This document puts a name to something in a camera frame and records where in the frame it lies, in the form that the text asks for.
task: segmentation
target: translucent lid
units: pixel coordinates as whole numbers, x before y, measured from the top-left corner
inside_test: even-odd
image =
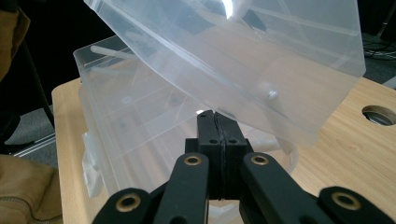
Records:
[[[356,1],[86,3],[174,86],[298,145],[316,140],[365,72]]]

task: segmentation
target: brown jacket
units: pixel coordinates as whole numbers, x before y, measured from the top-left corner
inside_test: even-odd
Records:
[[[29,25],[29,18],[20,9],[15,13],[0,10],[0,81],[7,74]]]
[[[0,223],[63,223],[58,170],[0,155]]]

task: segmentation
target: transparent plastic bin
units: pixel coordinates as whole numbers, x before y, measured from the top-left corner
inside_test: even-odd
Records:
[[[300,146],[365,72],[354,0],[85,2],[174,86]]]
[[[108,196],[127,188],[158,188],[184,153],[185,139],[197,137],[197,115],[210,108],[152,71],[117,36],[78,49],[75,58],[88,127],[83,170],[89,195],[96,196],[103,185]],[[267,152],[293,170],[295,146],[282,146],[273,135],[245,124],[240,127],[255,151]],[[237,202],[212,203],[211,223],[240,218],[235,211]]]

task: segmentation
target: wooden tabletop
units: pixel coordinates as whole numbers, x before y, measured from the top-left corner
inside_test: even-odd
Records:
[[[92,223],[106,202],[104,190],[89,198],[82,173],[87,132],[78,98],[79,78],[52,92],[64,223]],[[396,220],[396,125],[372,123],[361,113],[367,105],[396,112],[396,91],[361,78],[333,112],[312,147],[299,148],[291,176],[318,195],[329,186],[352,189]]]

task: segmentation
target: floor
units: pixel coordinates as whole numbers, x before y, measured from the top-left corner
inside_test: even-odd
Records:
[[[377,46],[372,44],[372,42],[376,43],[378,41],[376,36],[364,35],[363,39],[366,40],[364,42],[366,48],[382,49],[384,47],[384,43]],[[394,54],[391,54],[386,59],[396,59],[393,55]],[[396,61],[384,61],[381,59],[383,58],[366,58],[365,62],[367,70],[364,76],[372,81],[383,84],[391,78],[396,77]],[[6,143],[20,144],[30,141],[35,141],[35,145],[16,156],[45,163],[53,167],[58,167],[54,128],[51,126],[43,109],[37,109],[21,116],[21,123],[18,126],[17,131],[6,141]]]

